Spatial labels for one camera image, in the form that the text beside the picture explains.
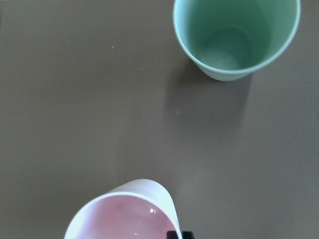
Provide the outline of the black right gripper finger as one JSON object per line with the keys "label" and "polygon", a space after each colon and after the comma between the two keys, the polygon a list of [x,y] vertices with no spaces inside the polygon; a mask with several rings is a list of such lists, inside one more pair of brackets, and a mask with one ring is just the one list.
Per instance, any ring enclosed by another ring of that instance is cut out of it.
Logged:
{"label": "black right gripper finger", "polygon": [[[167,239],[178,239],[177,232],[176,231],[168,231],[166,233],[166,238]],[[193,239],[193,232],[183,231],[181,233],[181,238],[182,239]]]}

